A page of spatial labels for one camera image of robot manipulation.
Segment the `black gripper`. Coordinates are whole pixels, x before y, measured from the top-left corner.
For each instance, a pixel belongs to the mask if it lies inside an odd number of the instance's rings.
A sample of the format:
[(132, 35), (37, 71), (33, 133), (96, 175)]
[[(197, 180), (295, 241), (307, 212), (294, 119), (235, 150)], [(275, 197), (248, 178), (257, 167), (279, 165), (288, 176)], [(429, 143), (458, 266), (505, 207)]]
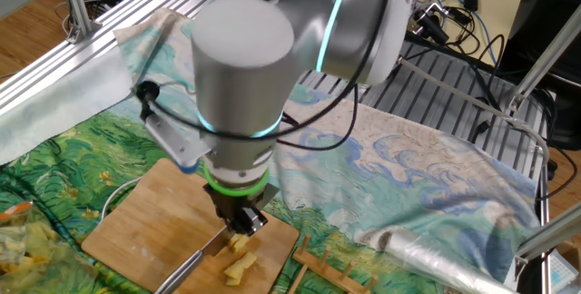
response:
[(268, 223), (259, 207), (265, 190), (252, 195), (231, 196), (216, 191), (209, 183), (203, 186), (203, 190), (212, 199), (217, 216), (236, 233), (252, 236)]

